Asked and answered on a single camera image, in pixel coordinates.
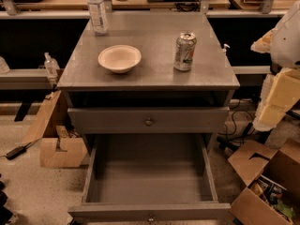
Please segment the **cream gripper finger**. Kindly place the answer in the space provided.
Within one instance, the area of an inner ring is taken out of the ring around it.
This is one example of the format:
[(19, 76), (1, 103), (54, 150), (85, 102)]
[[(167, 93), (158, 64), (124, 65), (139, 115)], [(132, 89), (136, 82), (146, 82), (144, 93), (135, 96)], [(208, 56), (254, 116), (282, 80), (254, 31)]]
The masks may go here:
[(254, 41), (250, 49), (255, 53), (270, 53), (274, 32), (275, 29), (269, 30), (258, 40)]
[(283, 68), (277, 75), (268, 74), (263, 81), (261, 101), (253, 126), (259, 131), (275, 128), (300, 100), (300, 71)]

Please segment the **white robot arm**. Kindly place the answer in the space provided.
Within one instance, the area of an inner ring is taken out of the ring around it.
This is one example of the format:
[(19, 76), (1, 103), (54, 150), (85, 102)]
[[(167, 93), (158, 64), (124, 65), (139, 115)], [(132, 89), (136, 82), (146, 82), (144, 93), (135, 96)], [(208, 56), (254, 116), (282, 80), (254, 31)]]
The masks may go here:
[(251, 45), (256, 53), (269, 53), (281, 67), (263, 81), (253, 126), (269, 131), (300, 100), (300, 2), (295, 2), (276, 26)]

